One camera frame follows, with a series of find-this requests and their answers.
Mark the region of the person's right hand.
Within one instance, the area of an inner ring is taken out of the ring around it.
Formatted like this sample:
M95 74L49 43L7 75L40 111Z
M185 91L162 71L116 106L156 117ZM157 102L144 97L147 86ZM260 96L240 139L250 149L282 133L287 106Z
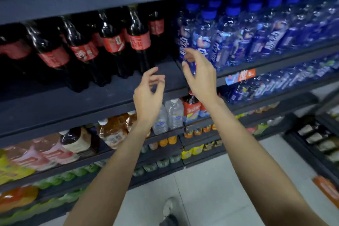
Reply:
M196 73L194 86L189 86L197 99L208 110L217 103L223 103L217 94L216 70L203 54L192 48L184 48L186 62L195 62Z

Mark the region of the person's left forearm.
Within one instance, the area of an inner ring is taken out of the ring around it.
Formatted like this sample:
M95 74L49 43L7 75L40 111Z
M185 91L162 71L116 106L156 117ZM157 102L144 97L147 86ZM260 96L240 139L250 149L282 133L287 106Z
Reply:
M125 140L78 199L63 226L113 226L156 117L138 116Z

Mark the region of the person's right forearm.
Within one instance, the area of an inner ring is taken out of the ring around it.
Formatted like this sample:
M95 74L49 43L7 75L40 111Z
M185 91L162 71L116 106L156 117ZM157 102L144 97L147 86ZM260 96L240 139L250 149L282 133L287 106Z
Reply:
M265 226L328 226L280 165L216 96L202 101L241 185Z

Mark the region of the row of orange cans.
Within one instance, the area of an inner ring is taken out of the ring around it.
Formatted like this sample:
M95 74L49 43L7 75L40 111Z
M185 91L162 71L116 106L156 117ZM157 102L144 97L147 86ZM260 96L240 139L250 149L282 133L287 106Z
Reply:
M151 130L151 134L146 138L145 144L153 144L161 140L169 140L170 137L176 137L177 142L182 145L184 151L189 151L193 147L205 145L220 139L218 131L213 130L209 125L188 132L185 132L185 129L185 127L179 127L158 135Z

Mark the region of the orange shelf price tag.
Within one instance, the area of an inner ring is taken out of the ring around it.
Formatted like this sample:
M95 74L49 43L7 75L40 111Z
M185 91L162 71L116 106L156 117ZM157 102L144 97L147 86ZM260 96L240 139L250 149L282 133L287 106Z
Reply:
M246 70L239 71L236 74L228 75L227 77L225 77L225 83L227 86L230 86L238 82L242 82L250 78L253 78L255 76L256 76L256 69L246 69Z

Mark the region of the row of red-labelled cola bottles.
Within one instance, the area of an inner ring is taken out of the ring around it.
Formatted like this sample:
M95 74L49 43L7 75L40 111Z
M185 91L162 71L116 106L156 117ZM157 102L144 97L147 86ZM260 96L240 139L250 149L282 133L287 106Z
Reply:
M113 75L141 75L166 57L166 22L157 4L132 4L0 25L0 82L63 82L82 92Z

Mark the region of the row of colourful snack packets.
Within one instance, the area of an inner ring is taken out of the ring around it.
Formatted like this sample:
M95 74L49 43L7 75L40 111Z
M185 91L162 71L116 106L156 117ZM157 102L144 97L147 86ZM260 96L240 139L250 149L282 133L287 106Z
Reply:
M257 115L257 114L266 114L267 112L273 111L276 109L276 107L280 104L280 101L275 102L273 104L269 104L267 106L263 106L260 108L257 108L255 110L251 110L245 113L241 113L236 115L235 117L240 120L242 117L250 116L250 115ZM254 127L248 127L247 131L253 135L259 135L262 134L267 128L276 126L280 124L280 122L285 118L285 116L278 116L271 118L269 120L263 121L260 124L254 126Z

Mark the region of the row of small blue bottles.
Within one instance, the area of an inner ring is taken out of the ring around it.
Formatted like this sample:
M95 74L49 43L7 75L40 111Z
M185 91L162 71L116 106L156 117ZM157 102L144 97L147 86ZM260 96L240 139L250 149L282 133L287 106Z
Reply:
M218 88L230 104L249 102L339 73L339 52Z

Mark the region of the dark drink bottle cream label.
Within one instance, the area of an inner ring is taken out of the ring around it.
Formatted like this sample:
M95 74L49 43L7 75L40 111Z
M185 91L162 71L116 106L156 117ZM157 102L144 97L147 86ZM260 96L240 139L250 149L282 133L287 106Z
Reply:
M62 147L81 158L92 157L99 152L99 139L82 126L60 131L59 134Z

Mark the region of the pink-labelled drink bottle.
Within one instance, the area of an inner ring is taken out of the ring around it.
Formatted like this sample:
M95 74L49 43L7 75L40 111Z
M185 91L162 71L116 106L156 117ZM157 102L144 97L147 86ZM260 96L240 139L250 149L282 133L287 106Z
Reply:
M57 163L45 158L35 150L33 141L20 142L3 148L11 162L35 171L46 171L57 166Z
M55 163L65 165L79 160L79 155L67 150L61 144L61 135L53 133L32 140L34 149L43 157Z

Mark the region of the person's grey shoe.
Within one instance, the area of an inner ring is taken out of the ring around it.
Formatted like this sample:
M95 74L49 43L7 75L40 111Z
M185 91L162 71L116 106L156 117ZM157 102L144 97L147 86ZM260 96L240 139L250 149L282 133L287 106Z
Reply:
M163 206L163 221L159 223L159 226L180 226L177 217L173 214L176 205L177 201L174 197L166 200Z

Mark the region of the black side display rack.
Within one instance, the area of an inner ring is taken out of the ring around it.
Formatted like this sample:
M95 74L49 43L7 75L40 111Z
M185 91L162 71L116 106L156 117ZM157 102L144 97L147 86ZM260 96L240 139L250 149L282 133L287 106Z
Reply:
M336 105L339 105L339 87L329 93L322 101L320 101L320 104L316 104L305 115L323 114ZM301 118L297 119L292 129L288 130L283 135L284 140L316 171L318 175L328 179L339 191L339 168L317 156L315 151L311 151L311 148L308 147L296 133L296 126Z

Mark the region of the row of packets in rack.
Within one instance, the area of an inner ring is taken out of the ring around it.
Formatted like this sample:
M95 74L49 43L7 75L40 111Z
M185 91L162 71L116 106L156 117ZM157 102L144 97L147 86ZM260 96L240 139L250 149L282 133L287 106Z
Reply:
M339 168L339 105L319 115L305 115L296 133L315 154Z

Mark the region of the orange drink bottles group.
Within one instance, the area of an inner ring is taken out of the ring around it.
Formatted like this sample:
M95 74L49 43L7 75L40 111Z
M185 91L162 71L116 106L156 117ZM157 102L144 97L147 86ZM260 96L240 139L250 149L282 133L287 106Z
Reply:
M0 193L0 214L31 204L38 194L39 188L32 185Z

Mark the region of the orange box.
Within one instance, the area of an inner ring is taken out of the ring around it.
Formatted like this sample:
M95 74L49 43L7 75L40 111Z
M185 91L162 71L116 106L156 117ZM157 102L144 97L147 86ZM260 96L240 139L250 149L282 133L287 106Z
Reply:
M337 188L323 176L316 176L312 181L339 210L339 191Z

